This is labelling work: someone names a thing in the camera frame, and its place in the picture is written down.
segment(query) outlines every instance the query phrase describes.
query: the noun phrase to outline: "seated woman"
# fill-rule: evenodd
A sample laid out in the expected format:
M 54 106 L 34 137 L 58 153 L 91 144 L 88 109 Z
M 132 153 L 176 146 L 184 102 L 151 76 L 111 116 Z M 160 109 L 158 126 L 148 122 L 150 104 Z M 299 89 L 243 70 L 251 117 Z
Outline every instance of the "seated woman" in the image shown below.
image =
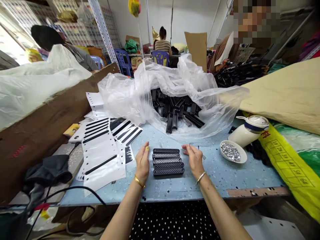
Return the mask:
M 182 145 L 182 149 L 189 156 L 191 172 L 204 201 L 139 206 L 149 175 L 146 142 L 136 155 L 135 177 L 100 240 L 251 239 L 204 171 L 202 152 L 189 144 Z
M 92 60 L 90 55 L 80 48 L 74 47 L 73 45 L 65 42 L 65 40 L 60 36 L 60 34 L 51 27 L 34 25 L 31 28 L 31 35 L 36 43 L 44 50 L 50 52 L 53 45 L 61 44 L 66 47 L 76 58 L 77 62 L 92 72 L 94 70 L 99 70 L 98 66 Z
M 153 45 L 154 50 L 167 52 L 169 54 L 169 57 L 171 57 L 172 56 L 171 45 L 168 41 L 166 41 L 167 31 L 164 29 L 163 26 L 160 28 L 159 35 L 160 35 L 160 40 L 154 41 L 154 45 Z

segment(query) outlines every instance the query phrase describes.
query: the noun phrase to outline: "silver bracelet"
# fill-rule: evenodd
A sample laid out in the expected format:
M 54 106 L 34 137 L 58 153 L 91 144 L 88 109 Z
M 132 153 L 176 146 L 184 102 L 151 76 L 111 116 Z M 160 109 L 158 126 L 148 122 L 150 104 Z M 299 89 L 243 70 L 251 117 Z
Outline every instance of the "silver bracelet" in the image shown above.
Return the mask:
M 197 181 L 197 184 L 200 182 L 200 180 L 203 178 L 203 176 L 206 174 L 206 171 L 204 171 L 201 176 L 199 177 L 198 181 Z

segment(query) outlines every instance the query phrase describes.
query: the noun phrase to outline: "white bowl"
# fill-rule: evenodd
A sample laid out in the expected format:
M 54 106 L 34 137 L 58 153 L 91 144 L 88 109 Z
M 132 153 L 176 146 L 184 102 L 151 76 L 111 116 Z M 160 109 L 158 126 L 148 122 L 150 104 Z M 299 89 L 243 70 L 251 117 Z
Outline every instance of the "white bowl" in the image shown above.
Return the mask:
M 222 143 L 228 143 L 232 146 L 234 146 L 240 153 L 240 162 L 235 162 L 233 161 L 232 159 L 228 158 L 224 153 L 223 151 L 221 150 L 221 144 Z M 221 155 L 227 159 L 228 161 L 230 162 L 234 162 L 234 163 L 245 163 L 247 161 L 247 154 L 246 152 L 244 151 L 244 149 L 242 147 L 240 147 L 238 144 L 236 144 L 235 142 L 232 142 L 232 141 L 229 141 L 229 140 L 224 140 L 220 143 L 220 152 L 221 152 Z

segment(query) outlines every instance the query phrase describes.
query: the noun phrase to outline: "hand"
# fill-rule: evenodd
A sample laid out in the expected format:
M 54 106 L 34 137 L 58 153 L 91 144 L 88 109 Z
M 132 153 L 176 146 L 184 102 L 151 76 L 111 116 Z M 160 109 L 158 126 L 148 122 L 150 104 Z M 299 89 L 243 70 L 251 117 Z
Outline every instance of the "hand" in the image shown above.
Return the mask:
M 149 142 L 146 142 L 136 155 L 136 176 L 145 185 L 149 176 Z
M 183 154 L 189 155 L 189 164 L 192 174 L 195 179 L 198 180 L 201 174 L 204 172 L 202 165 L 202 152 L 190 144 L 182 145 L 182 149 L 184 150 Z

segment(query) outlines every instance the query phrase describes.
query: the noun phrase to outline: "right hand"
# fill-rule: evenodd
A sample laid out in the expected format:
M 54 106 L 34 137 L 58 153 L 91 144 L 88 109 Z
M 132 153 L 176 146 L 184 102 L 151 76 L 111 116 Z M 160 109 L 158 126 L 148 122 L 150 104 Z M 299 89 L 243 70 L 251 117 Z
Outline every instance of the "right hand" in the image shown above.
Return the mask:
M 192 174 L 195 179 L 198 180 L 201 174 L 204 172 L 202 165 L 202 152 L 190 144 L 182 145 L 182 149 L 184 150 L 183 154 L 189 156 L 189 164 Z

